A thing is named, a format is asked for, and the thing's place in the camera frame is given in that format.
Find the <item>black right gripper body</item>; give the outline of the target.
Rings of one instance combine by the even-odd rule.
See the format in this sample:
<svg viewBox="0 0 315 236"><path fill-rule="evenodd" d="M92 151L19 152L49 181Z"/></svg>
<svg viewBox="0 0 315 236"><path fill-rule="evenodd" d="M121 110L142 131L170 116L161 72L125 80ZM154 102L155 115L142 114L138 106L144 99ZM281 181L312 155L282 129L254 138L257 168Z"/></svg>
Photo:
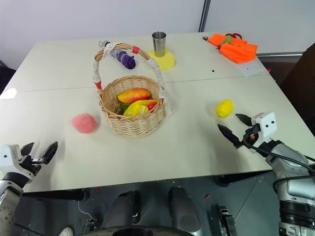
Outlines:
<svg viewBox="0 0 315 236"><path fill-rule="evenodd" d="M249 127L243 135L243 145L247 148L258 148L259 147L259 133L261 132L260 125L254 124Z"/></svg>

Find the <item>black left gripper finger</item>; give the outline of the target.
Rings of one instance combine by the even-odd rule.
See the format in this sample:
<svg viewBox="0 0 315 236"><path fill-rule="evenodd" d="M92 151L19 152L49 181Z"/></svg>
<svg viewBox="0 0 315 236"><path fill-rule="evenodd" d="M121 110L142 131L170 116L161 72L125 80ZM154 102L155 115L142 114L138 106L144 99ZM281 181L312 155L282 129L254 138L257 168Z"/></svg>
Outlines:
<svg viewBox="0 0 315 236"><path fill-rule="evenodd" d="M34 142L24 145L24 146L20 149L21 155L22 155L22 156L28 156L28 155L31 153L31 151L32 151L33 145L34 145Z"/></svg>
<svg viewBox="0 0 315 236"><path fill-rule="evenodd" d="M42 164L49 164L54 155L56 154L58 149L58 142L55 141L52 144L48 146L48 148L45 150L45 153L43 157L41 158Z"/></svg>

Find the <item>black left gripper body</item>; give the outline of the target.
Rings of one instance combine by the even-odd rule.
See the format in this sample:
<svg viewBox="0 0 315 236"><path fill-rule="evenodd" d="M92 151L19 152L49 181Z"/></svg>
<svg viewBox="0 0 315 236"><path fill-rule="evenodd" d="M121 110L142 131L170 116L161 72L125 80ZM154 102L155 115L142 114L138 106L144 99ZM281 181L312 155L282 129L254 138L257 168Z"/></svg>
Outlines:
<svg viewBox="0 0 315 236"><path fill-rule="evenodd" d="M19 161L19 165L34 176L39 173L42 164L46 164L43 158L33 159L30 155L22 156L22 159Z"/></svg>

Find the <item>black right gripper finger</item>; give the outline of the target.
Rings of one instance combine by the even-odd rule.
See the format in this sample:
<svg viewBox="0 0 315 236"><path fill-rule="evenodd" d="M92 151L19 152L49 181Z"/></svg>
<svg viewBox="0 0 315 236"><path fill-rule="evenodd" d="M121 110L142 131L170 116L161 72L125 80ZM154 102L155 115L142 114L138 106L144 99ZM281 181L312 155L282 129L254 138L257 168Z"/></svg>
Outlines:
<svg viewBox="0 0 315 236"><path fill-rule="evenodd" d="M226 126L218 124L218 129L236 148L240 148L243 145L243 142L241 142Z"/></svg>
<svg viewBox="0 0 315 236"><path fill-rule="evenodd" d="M235 116L246 126L251 127L252 126L252 118L245 115L245 114L235 114Z"/></svg>

